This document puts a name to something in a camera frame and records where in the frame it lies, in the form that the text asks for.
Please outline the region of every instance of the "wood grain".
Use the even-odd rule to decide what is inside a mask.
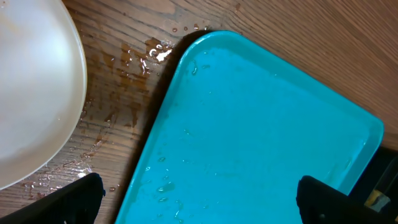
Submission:
[[[383,145],[398,150],[397,1],[63,2],[86,54],[85,108],[73,136],[47,166],[0,191],[0,216],[97,172],[107,195],[96,222],[112,222],[179,55],[191,40],[177,43],[198,29],[240,32],[295,65],[381,118]],[[168,50],[164,61],[156,58]]]

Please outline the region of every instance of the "water droplet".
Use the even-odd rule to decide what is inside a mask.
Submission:
[[[162,187],[159,187],[156,191],[158,191],[159,193],[166,193],[169,191],[172,191],[175,189],[175,184],[172,182],[169,182],[165,185],[163,185]]]
[[[352,163],[352,159],[351,159],[351,158],[349,158],[349,159],[346,161],[346,165],[345,165],[345,168],[344,168],[344,170],[348,169],[348,168],[349,168],[349,166],[351,165],[351,163]]]
[[[161,198],[158,200],[158,202],[166,202],[168,200],[168,198]]]
[[[196,75],[197,71],[198,71],[198,65],[197,65],[197,61],[192,60],[193,62],[193,71],[192,71],[192,75]]]

